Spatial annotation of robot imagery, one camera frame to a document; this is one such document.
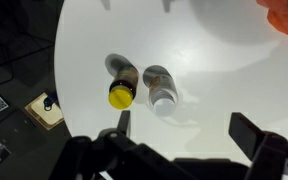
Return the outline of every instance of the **white bottle cap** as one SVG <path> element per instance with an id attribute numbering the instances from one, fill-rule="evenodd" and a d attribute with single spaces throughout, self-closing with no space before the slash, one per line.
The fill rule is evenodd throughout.
<path id="1" fill-rule="evenodd" d="M 166 117 L 171 115 L 176 108 L 176 104 L 171 99 L 161 98 L 153 105 L 155 114 L 159 117 Z"/>

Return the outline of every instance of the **white table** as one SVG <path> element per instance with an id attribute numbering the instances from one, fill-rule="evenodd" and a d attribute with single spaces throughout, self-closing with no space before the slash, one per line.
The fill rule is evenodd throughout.
<path id="1" fill-rule="evenodd" d="M 288 138 L 288 36 L 249 0 L 66 0 L 57 30 L 56 85 L 73 136 L 95 139 L 117 125 L 108 102 L 116 53 L 140 73 L 167 68 L 179 93 L 176 112 L 158 118 L 140 78 L 131 139 L 168 159 L 226 157 L 249 161 L 228 135 L 232 112 Z"/>

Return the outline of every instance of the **clear bottle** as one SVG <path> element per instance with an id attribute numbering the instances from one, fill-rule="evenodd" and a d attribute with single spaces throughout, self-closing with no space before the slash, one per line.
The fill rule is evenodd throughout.
<path id="1" fill-rule="evenodd" d="M 173 78 L 169 74 L 156 75 L 149 83 L 149 103 L 157 116 L 171 115 L 178 102 Z"/>
<path id="2" fill-rule="evenodd" d="M 116 109 L 126 109 L 136 96 L 138 71 L 133 66 L 121 67 L 110 88 L 109 102 Z"/>

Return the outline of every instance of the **yellow bottle cap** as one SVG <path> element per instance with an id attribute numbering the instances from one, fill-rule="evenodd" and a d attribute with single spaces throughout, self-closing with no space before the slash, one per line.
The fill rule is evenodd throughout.
<path id="1" fill-rule="evenodd" d="M 125 86 L 116 86 L 111 90 L 108 100 L 116 109 L 126 109 L 132 104 L 133 93 Z"/>

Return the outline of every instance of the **bottle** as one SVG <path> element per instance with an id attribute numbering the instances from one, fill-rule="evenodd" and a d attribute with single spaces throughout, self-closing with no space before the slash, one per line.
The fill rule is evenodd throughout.
<path id="1" fill-rule="evenodd" d="M 171 115 L 178 102 L 173 78 L 169 74 L 159 74 L 149 84 L 149 103 L 154 113 L 160 117 Z"/>
<path id="2" fill-rule="evenodd" d="M 138 71 L 133 66 L 123 66 L 115 75 L 109 88 L 109 102 L 116 109 L 126 109 L 136 96 Z"/>

